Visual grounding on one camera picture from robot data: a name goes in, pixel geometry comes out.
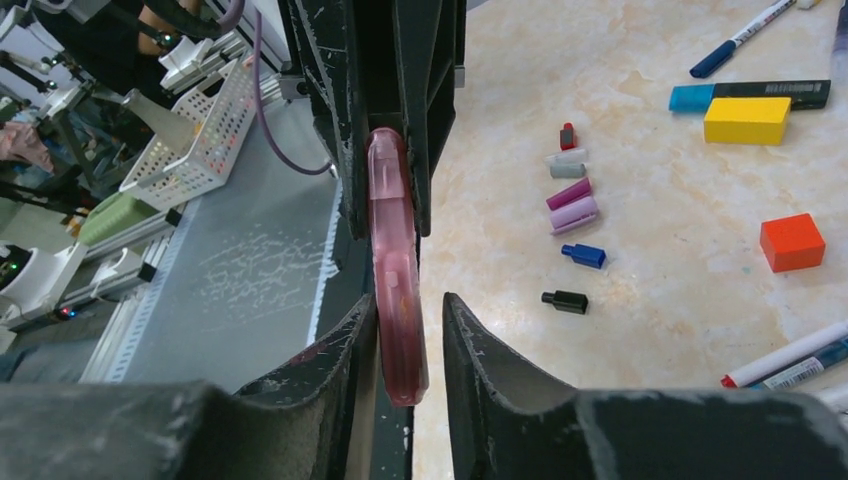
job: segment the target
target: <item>barcode label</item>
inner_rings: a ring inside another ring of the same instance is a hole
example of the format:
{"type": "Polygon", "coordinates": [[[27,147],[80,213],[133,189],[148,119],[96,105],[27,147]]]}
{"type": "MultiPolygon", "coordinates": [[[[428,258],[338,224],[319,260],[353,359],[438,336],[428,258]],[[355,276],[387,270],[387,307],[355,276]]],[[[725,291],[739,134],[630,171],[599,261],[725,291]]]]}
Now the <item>barcode label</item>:
{"type": "Polygon", "coordinates": [[[817,358],[812,357],[763,380],[763,385],[769,390],[783,390],[784,388],[797,385],[823,371],[824,365],[817,358]]]}

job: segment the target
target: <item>yellow block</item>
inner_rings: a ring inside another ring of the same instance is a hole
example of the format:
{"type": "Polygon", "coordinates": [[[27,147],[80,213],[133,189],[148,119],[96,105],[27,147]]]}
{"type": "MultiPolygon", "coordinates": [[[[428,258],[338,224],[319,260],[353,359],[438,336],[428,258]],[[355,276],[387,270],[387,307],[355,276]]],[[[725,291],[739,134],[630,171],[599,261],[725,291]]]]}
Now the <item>yellow block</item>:
{"type": "Polygon", "coordinates": [[[789,97],[715,98],[704,117],[707,143],[780,145],[789,120],[789,97]]]}

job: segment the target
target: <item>marble table surface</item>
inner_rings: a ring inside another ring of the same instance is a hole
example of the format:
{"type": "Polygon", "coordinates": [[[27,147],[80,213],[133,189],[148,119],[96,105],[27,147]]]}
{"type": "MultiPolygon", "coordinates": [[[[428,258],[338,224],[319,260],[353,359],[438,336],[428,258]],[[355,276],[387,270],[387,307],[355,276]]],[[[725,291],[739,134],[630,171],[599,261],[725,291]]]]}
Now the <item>marble table surface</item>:
{"type": "MultiPolygon", "coordinates": [[[[416,410],[415,478],[453,478],[444,292],[584,388],[717,388],[845,319],[848,89],[834,87],[825,110],[793,112],[780,147],[705,144],[701,116],[667,110],[672,86],[695,83],[689,68],[769,3],[490,0],[469,12],[467,83],[422,243],[431,386],[416,410]],[[542,158],[566,121],[589,151],[603,218],[551,237],[544,200],[570,181],[551,179],[542,158]],[[828,243],[824,264],[773,274],[760,225],[803,212],[828,243]],[[574,242],[605,248],[604,270],[560,255],[574,242]],[[587,315],[541,304],[555,289],[588,295],[587,315]]],[[[827,78],[840,3],[784,14],[710,81],[827,78]]],[[[806,388],[844,378],[835,368],[806,388]]]]}

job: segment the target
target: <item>cable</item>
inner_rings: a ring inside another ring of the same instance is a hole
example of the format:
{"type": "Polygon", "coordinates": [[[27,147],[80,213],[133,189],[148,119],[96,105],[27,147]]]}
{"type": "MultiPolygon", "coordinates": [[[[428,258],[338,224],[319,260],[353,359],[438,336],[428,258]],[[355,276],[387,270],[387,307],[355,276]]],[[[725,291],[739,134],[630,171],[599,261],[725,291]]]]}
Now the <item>cable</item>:
{"type": "Polygon", "coordinates": [[[265,135],[265,140],[271,146],[277,158],[283,161],[289,168],[303,175],[321,175],[333,166],[332,161],[328,161],[326,165],[317,169],[309,170],[294,163],[280,150],[277,142],[274,141],[271,135],[271,129],[268,128],[268,121],[265,119],[265,109],[262,107],[262,89],[259,85],[259,70],[262,66],[262,14],[259,9],[256,9],[256,37],[253,39],[253,96],[256,97],[256,120],[259,121],[259,126],[262,127],[262,133],[265,135]]]}
{"type": "Polygon", "coordinates": [[[202,20],[183,8],[176,0],[143,0],[159,18],[189,37],[218,38],[236,28],[244,13],[245,0],[230,0],[230,6],[215,20],[202,20]]]}

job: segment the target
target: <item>blue marker cap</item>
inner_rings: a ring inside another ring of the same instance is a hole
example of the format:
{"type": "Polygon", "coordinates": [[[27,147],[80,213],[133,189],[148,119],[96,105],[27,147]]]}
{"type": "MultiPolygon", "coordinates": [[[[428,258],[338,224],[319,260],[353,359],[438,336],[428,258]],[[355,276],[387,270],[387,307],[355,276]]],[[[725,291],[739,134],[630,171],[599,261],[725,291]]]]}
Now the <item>blue marker cap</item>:
{"type": "Polygon", "coordinates": [[[713,74],[719,67],[727,63],[733,52],[736,50],[736,42],[728,40],[713,50],[713,53],[707,55],[700,63],[689,70],[689,75],[695,78],[707,78],[713,74]]]}
{"type": "Polygon", "coordinates": [[[602,249],[580,245],[579,243],[573,246],[563,245],[562,254],[571,257],[574,263],[597,269],[603,267],[604,260],[607,259],[607,254],[602,249]]]}
{"type": "Polygon", "coordinates": [[[714,90],[715,84],[674,87],[668,109],[675,113],[706,113],[713,101],[714,90]]]}

